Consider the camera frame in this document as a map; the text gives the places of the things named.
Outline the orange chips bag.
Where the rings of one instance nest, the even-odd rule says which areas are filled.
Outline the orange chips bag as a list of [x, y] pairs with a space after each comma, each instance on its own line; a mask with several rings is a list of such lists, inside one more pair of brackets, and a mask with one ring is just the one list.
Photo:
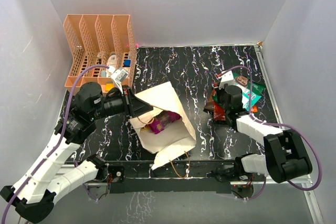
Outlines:
[[216, 91], [218, 89], [218, 83], [213, 83], [213, 90], [212, 90], [212, 99], [214, 104], [214, 111], [213, 111], [213, 120], [217, 122], [225, 122], [225, 111], [224, 109], [217, 103], [217, 94]]

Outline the brown Kettle chips bag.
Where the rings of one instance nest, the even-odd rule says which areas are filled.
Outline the brown Kettle chips bag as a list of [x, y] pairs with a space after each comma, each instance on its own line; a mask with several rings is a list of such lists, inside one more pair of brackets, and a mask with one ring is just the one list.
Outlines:
[[214, 113], [214, 101], [207, 101], [204, 108], [203, 108], [204, 112], [209, 112], [209, 113]]

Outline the teal snack pack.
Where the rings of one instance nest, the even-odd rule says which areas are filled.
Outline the teal snack pack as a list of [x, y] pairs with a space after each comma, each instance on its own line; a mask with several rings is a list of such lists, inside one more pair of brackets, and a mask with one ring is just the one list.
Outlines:
[[249, 111], [250, 107], [254, 106], [260, 100], [264, 87], [253, 84], [252, 92], [250, 92], [249, 86], [243, 87], [240, 84], [238, 84], [237, 86], [240, 87], [242, 90], [243, 108]]

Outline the purple snack bag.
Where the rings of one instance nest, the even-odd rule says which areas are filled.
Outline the purple snack bag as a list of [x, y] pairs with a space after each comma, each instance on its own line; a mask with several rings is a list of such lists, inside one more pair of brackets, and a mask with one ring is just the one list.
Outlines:
[[154, 134], [159, 134], [165, 130], [170, 124], [179, 120], [181, 116], [172, 111], [162, 111], [154, 117], [154, 121], [150, 124], [150, 129]]

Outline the green snack bag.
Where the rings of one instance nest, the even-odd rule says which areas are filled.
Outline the green snack bag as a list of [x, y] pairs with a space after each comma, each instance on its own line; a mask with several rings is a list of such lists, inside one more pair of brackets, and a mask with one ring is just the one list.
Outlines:
[[259, 84], [257, 82], [251, 82], [250, 79], [246, 76], [239, 75], [234, 73], [234, 85], [239, 86], [244, 92], [250, 90], [250, 86], [252, 86], [252, 91], [256, 95], [262, 95], [266, 86], [263, 84]]

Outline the brown paper bag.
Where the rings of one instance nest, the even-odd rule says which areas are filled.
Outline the brown paper bag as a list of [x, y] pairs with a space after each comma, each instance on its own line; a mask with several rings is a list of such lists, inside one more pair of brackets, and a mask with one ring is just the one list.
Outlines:
[[[152, 111], [129, 120], [142, 147], [155, 154], [151, 170], [170, 165], [179, 178], [187, 178], [191, 165], [189, 151], [196, 146], [196, 133], [172, 84], [165, 82], [139, 92], [135, 96], [153, 106]], [[181, 118], [159, 134], [154, 134], [150, 124], [162, 111], [178, 113]], [[185, 175], [178, 173], [173, 164], [173, 161], [182, 155], [188, 160]]]

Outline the orange candy pack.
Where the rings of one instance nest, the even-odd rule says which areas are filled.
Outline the orange candy pack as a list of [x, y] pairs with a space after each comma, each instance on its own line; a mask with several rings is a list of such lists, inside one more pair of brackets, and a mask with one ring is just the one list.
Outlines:
[[251, 112], [252, 113], [257, 113], [259, 111], [258, 107], [256, 105], [251, 107]]

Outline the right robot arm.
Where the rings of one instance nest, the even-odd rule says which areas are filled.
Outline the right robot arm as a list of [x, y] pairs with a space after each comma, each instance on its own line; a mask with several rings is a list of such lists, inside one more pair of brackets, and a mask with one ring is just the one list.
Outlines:
[[264, 147], [264, 155], [245, 154], [235, 158], [234, 174], [247, 180], [253, 173], [270, 176], [282, 183], [308, 175], [312, 164], [299, 133], [259, 123], [243, 108], [243, 92], [235, 85], [216, 90], [217, 101], [224, 106], [228, 126], [251, 137]]

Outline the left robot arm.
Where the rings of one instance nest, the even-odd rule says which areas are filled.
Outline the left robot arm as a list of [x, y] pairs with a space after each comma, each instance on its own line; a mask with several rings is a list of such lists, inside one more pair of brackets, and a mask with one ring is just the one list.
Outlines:
[[107, 162], [98, 155], [91, 155], [71, 171], [56, 176], [69, 156], [96, 130], [96, 120], [116, 114], [132, 119], [153, 110], [153, 106], [137, 98], [127, 85], [113, 88], [104, 96], [98, 83], [88, 82], [69, 97], [68, 114], [59, 120], [33, 166], [18, 182], [1, 190], [9, 205], [31, 223], [44, 220], [54, 205], [77, 187], [91, 180], [107, 179]]

